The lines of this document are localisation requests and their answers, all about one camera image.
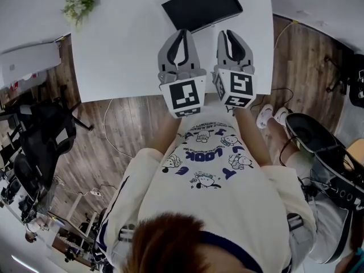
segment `black screen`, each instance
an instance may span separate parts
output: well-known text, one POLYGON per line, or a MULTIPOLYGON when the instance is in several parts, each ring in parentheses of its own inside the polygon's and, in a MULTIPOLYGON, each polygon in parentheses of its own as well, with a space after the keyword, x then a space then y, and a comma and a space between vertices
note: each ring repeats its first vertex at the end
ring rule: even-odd
POLYGON ((177 30, 200 30, 243 11, 238 0, 170 0, 162 4, 177 30))

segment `cartoon dog graphic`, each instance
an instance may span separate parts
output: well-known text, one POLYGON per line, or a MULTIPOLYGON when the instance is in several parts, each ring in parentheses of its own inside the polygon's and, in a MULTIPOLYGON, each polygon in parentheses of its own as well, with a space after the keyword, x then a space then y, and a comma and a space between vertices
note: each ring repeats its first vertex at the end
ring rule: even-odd
POLYGON ((197 134, 197 138, 196 138, 197 142, 207 143, 208 139, 210 138, 209 130, 201 130, 199 133, 196 133, 196 134, 197 134))
POLYGON ((244 170, 244 166, 248 166, 250 168, 253 168, 251 165, 253 162, 248 159, 245 156, 242 156, 241 154, 231 155, 229 156, 229 164, 232 166, 235 170, 244 170))
POLYGON ((193 178, 190 182, 197 182, 196 188, 201 189, 201 187, 214 187, 215 189, 221 188, 220 185, 215 184, 215 180, 212 179, 213 175, 203 173, 203 172, 197 172, 195 173, 195 178, 193 178))
POLYGON ((241 144, 241 142, 239 142, 238 138, 235 135, 224 136, 223 138, 221 138, 221 142, 228 147, 233 146, 236 143, 241 144))
POLYGON ((168 172, 168 168, 178 168, 182 164, 182 161, 176 155, 170 155, 166 162, 162 165, 164 169, 162 170, 163 173, 168 172))

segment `power strip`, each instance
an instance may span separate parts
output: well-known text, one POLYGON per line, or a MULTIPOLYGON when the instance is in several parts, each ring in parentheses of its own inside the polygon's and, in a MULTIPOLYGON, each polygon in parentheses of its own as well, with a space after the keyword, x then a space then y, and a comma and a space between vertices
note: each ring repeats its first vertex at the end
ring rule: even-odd
POLYGON ((102 196, 102 192, 100 191, 100 189, 97 189, 97 188, 92 188, 90 193, 95 196, 102 196))

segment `forearm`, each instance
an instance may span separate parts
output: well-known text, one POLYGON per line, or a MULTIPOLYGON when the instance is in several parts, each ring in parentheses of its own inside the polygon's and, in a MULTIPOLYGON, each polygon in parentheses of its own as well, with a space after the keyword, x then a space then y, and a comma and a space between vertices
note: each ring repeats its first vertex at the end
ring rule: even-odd
POLYGON ((180 124, 181 119, 174 118, 168 112, 166 117, 164 117, 163 121, 160 123, 158 132, 149 143, 148 148, 154 148, 162 154, 165 154, 171 143, 175 140, 180 124))
POLYGON ((249 109, 235 108, 235 118, 240 129, 240 136, 247 146, 250 154, 260 166, 272 164, 268 147, 258 130, 255 119, 249 109))

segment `white table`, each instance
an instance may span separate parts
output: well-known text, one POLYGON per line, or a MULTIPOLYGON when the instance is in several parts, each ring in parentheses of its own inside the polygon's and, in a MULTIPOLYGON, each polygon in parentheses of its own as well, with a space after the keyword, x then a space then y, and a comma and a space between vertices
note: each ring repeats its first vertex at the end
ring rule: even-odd
MULTIPOLYGON (((176 31, 161 4, 169 0, 96 0, 72 49, 82 102, 160 94, 157 54, 176 31)), ((270 94, 273 69, 271 0, 239 0, 243 13, 193 34, 207 92, 215 92, 217 35, 231 29, 254 55, 258 94, 270 94)))

